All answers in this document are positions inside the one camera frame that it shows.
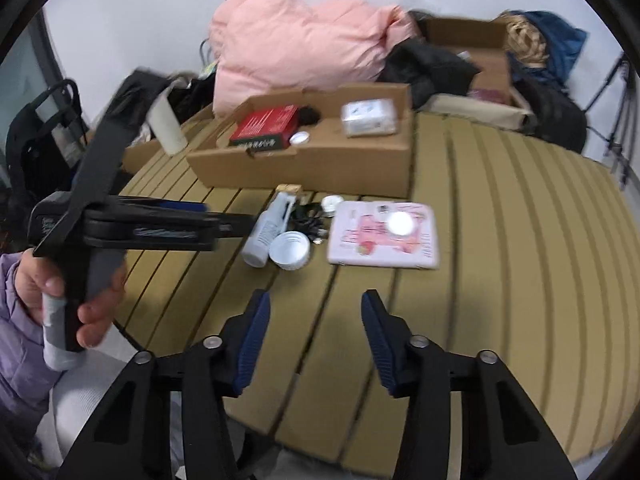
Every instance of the white bottle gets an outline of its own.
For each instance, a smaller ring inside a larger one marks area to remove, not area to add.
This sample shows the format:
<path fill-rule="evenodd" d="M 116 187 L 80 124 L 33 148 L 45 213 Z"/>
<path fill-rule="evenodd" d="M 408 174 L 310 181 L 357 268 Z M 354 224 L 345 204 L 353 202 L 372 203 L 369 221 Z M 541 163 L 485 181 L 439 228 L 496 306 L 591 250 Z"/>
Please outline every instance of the white bottle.
<path fill-rule="evenodd" d="M 242 248 L 242 258 L 252 267 L 264 267 L 269 259 L 269 246 L 287 228 L 296 198 L 280 192 L 258 217 L 254 230 Z"/>
<path fill-rule="evenodd" d="M 167 155 L 180 153 L 187 147 L 187 139 L 182 134 L 180 123 L 167 100 L 171 87 L 162 92 L 146 115 L 146 122 L 156 134 L 160 146 Z"/>

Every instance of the person's thumb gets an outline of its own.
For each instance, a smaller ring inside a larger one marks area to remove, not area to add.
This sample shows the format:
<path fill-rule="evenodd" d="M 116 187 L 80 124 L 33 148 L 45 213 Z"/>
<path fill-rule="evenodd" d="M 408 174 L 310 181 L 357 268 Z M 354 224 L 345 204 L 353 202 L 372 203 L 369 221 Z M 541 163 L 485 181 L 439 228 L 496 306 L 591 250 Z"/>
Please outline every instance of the person's thumb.
<path fill-rule="evenodd" d="M 33 250 L 24 252 L 19 269 L 42 291 L 60 298 L 65 294 L 65 282 L 60 270 L 47 258 L 35 258 Z"/>

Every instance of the purple jacket sleeve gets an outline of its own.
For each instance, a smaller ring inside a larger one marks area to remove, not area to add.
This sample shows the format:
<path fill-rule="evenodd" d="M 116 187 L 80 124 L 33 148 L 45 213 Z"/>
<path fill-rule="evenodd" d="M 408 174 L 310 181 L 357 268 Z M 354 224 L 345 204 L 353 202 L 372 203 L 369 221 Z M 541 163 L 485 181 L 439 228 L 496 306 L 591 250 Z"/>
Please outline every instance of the purple jacket sleeve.
<path fill-rule="evenodd" d="M 0 418 L 20 446 L 28 446 L 49 409 L 60 378 L 44 362 L 42 327 L 23 309 L 14 277 L 21 254 L 0 256 Z"/>

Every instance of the white paper roll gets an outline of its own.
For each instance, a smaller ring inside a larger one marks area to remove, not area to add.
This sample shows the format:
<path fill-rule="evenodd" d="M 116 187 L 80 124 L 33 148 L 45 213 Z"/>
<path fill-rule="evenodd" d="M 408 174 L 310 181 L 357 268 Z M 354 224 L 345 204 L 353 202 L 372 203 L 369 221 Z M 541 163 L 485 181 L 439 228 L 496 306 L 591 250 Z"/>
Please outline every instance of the white paper roll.
<path fill-rule="evenodd" d="M 175 155 L 187 147 L 187 139 L 182 134 L 180 123 L 166 98 L 169 91 L 170 88 L 158 96 L 146 115 L 146 121 L 166 154 Z"/>

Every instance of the open cardboard box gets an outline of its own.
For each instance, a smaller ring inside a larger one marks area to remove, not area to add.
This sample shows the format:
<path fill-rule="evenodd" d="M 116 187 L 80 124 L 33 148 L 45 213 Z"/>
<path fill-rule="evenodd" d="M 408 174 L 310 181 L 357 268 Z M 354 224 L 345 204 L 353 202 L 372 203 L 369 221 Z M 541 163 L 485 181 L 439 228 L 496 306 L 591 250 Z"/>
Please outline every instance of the open cardboard box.
<path fill-rule="evenodd" d="M 418 27 L 431 44 L 454 54 L 469 53 L 469 61 L 482 71 L 474 77 L 471 89 L 497 90 L 504 99 L 504 104 L 497 104 L 438 94 L 427 102 L 423 110 L 457 115 L 497 128 L 523 130 L 531 127 L 534 121 L 531 108 L 511 86 L 509 60 L 505 51 L 505 20 L 485 22 L 468 18 L 426 18 L 420 20 Z"/>
<path fill-rule="evenodd" d="M 340 111 L 352 101 L 390 98 L 398 114 L 398 132 L 389 136 L 347 138 Z M 209 187 L 273 189 L 302 184 L 304 189 L 405 198 L 412 157 L 412 110 L 407 85 L 361 83 L 334 91 L 283 89 L 253 96 L 239 105 L 187 155 L 193 171 Z M 248 153 L 229 147 L 228 139 L 249 113 L 284 105 L 309 105 L 322 116 L 308 131 L 306 144 L 276 152 Z"/>
<path fill-rule="evenodd" d="M 482 70 L 471 83 L 472 89 L 498 90 L 505 103 L 511 101 L 509 60 L 504 50 L 507 25 L 504 21 L 428 18 L 421 24 L 431 44 L 454 54 L 465 51 L 470 54 L 469 61 Z"/>

